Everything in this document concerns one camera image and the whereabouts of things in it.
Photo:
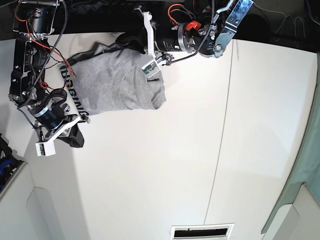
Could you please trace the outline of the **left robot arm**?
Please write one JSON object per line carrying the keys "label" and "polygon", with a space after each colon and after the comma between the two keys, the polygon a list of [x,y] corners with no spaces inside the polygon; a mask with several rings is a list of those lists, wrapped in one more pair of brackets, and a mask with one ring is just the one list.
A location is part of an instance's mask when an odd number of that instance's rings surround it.
{"label": "left robot arm", "polygon": [[194,0],[192,7],[186,7],[174,2],[159,17],[138,6],[134,10],[141,16],[142,25],[121,34],[116,43],[151,54],[167,65],[175,62],[168,56],[169,52],[219,58],[253,4],[252,0],[210,0],[206,6],[201,6]]}

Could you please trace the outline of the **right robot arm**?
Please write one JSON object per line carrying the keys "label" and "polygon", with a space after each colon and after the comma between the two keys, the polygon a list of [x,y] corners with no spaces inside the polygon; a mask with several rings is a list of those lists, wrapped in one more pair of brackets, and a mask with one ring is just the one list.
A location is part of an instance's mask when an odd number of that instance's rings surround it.
{"label": "right robot arm", "polygon": [[15,40],[13,70],[9,100],[17,110],[27,109],[34,117],[31,124],[39,140],[59,140],[70,147],[81,148],[84,138],[77,124],[77,115],[68,114],[65,78],[62,87],[52,88],[45,81],[47,64],[53,54],[63,55],[57,44],[50,45],[47,36],[53,31],[59,5],[64,9],[64,22],[55,41],[59,43],[68,23],[68,7],[63,0],[20,0],[14,9],[12,30],[18,33]]}

